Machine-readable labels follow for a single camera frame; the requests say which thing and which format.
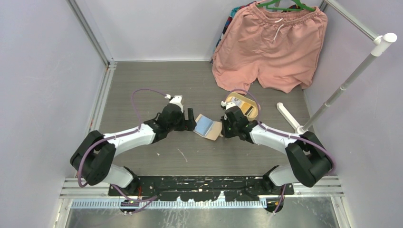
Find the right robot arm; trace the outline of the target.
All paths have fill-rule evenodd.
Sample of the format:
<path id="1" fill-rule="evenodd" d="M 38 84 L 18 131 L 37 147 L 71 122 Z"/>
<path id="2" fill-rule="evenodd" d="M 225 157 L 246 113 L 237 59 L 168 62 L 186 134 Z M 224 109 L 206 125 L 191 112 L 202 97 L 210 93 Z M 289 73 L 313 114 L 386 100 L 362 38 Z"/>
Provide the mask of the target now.
<path id="1" fill-rule="evenodd" d="M 313 187 L 335 168 L 330 155 L 314 133 L 287 133 L 258 120 L 251 121 L 232 102 L 222 108 L 225 111 L 221 117 L 221 133 L 225 138 L 238 137 L 242 141 L 267 146 L 287 156 L 288 165 L 275 166 L 263 175 L 264 189 L 269 195 L 276 195 L 283 185 L 289 183 Z"/>

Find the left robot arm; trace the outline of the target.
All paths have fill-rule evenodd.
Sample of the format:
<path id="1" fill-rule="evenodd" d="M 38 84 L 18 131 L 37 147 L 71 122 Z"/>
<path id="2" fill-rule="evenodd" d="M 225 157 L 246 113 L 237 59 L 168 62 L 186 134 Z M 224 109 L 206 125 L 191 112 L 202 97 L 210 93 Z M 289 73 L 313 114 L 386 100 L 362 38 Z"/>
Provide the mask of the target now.
<path id="1" fill-rule="evenodd" d="M 135 128 L 113 134 L 91 131 L 70 158 L 70 164 L 77 171 L 79 186 L 94 186 L 109 183 L 127 196 L 133 196 L 139 189 L 139 178 L 127 167 L 113 164 L 116 156 L 134 149 L 157 143 L 172 131 L 193 131 L 197 125 L 192 108 L 188 114 L 177 104 L 169 103 L 153 119 Z"/>

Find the beige leather card holder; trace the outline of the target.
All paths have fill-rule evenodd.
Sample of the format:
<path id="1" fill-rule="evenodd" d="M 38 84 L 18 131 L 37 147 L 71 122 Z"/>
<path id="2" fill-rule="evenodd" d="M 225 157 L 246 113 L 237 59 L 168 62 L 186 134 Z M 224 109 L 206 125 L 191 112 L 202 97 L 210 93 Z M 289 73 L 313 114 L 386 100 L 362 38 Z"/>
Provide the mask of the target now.
<path id="1" fill-rule="evenodd" d="M 222 123 L 214 121 L 202 114 L 199 114 L 196 121 L 196 127 L 193 130 L 194 133 L 201 136 L 202 138 L 215 141 L 218 137 L 222 137 Z"/>

